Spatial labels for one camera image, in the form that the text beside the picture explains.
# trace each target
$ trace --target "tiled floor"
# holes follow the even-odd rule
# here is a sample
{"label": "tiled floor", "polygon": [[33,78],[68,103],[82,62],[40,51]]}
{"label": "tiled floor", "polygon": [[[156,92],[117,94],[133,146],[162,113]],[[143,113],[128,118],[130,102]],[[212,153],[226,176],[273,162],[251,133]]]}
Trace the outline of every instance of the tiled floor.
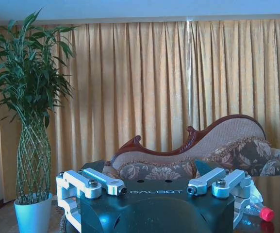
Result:
{"label": "tiled floor", "polygon": [[[59,223],[62,214],[64,213],[57,206],[57,201],[52,201],[51,217],[49,223],[49,233],[59,232]],[[18,225],[16,220],[14,203],[10,202],[0,209],[0,233],[18,233]]]}

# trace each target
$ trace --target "white flower pot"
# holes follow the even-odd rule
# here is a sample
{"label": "white flower pot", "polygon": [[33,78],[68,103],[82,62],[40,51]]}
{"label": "white flower pot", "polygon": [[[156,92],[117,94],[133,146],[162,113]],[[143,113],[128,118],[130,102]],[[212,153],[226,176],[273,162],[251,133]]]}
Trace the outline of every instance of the white flower pot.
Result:
{"label": "white flower pot", "polygon": [[31,205],[19,205],[15,210],[20,233],[47,233],[51,211],[52,194],[47,200]]}

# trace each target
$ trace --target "logo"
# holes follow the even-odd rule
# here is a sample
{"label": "logo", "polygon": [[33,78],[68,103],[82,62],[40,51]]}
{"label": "logo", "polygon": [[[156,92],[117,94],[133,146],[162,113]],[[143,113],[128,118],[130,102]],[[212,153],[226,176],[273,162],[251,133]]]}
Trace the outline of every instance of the logo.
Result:
{"label": "logo", "polygon": [[132,191],[130,191],[130,193],[132,193],[132,194],[141,194],[141,193],[145,193],[145,194],[174,194],[174,193],[181,193],[181,192],[183,192],[183,190],[157,190],[157,191],[132,190]]}

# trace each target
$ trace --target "metal bracket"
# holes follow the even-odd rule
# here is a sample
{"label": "metal bracket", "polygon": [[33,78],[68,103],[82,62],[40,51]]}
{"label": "metal bracket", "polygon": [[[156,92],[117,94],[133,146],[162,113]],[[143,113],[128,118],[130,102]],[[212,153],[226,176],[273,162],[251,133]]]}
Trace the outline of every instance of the metal bracket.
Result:
{"label": "metal bracket", "polygon": [[207,192],[212,186],[212,194],[216,198],[228,198],[230,194],[235,197],[233,228],[242,219],[243,211],[250,201],[251,177],[245,171],[235,170],[225,176],[222,168],[215,168],[198,179],[188,182],[187,192],[191,195],[200,195]]}
{"label": "metal bracket", "polygon": [[94,179],[89,179],[73,170],[61,172],[56,177],[57,202],[58,206],[65,210],[67,220],[81,233],[81,214],[74,197],[84,194],[86,198],[95,199],[101,196],[102,187],[110,195],[121,195],[127,192],[124,182],[119,179],[112,179],[91,168],[85,169],[85,173]]}
{"label": "metal bracket", "polygon": [[197,179],[191,179],[188,182],[187,192],[195,196],[206,194],[208,187],[210,187],[213,182],[217,179],[222,179],[225,176],[225,169],[219,167],[214,168],[212,171],[209,171]]}

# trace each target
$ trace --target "curtain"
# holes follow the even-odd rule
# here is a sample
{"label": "curtain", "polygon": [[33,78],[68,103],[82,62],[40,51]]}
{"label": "curtain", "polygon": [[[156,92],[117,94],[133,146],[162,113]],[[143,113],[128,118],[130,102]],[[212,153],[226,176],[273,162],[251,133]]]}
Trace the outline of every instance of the curtain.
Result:
{"label": "curtain", "polygon": [[[79,25],[64,34],[75,55],[61,72],[71,75],[74,90],[50,116],[53,192],[59,171],[110,160],[136,135],[153,150],[183,143],[189,125],[186,31],[186,22],[117,23]],[[20,122],[2,121],[1,134],[4,199],[11,200]]]}
{"label": "curtain", "polygon": [[[109,160],[137,134],[145,147],[169,151],[187,126],[229,114],[256,118],[280,148],[280,19],[86,24],[66,36],[75,56],[61,72],[74,90],[50,116],[53,192],[59,171]],[[20,122],[0,128],[11,200]]]}
{"label": "curtain", "polygon": [[280,148],[280,20],[192,22],[191,125],[246,114]]}

